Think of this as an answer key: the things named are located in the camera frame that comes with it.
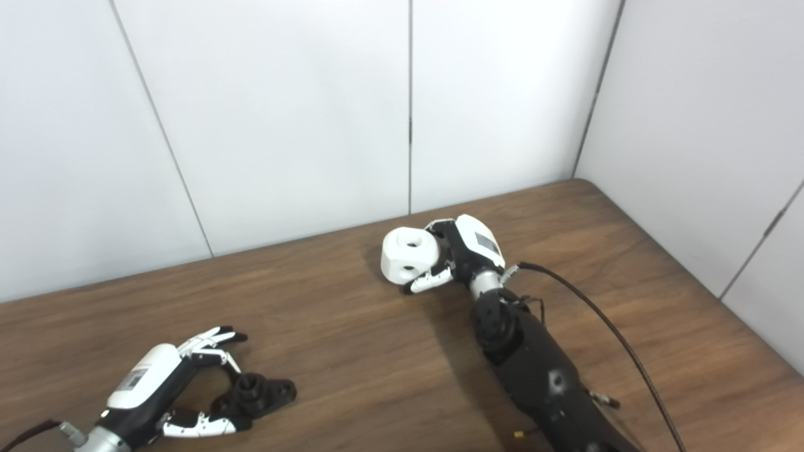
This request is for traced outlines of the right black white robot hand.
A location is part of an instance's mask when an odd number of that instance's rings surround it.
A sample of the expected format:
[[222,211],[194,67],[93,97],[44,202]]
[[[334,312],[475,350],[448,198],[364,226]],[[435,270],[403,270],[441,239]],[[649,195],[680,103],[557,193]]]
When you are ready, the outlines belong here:
[[473,301],[503,288],[505,260],[493,232],[471,215],[439,218],[425,228],[436,239],[437,263],[403,287],[404,294],[419,294],[456,281],[471,293]]

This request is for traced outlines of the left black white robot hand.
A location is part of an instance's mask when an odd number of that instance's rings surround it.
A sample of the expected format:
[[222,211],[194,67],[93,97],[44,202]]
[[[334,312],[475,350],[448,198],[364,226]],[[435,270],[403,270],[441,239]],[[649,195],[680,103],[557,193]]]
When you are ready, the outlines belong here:
[[173,408],[204,367],[221,367],[235,383],[242,372],[223,345],[244,342],[232,326],[216,326],[181,345],[162,343],[133,367],[109,396],[80,451],[135,451],[160,438],[206,438],[252,429],[249,417]]

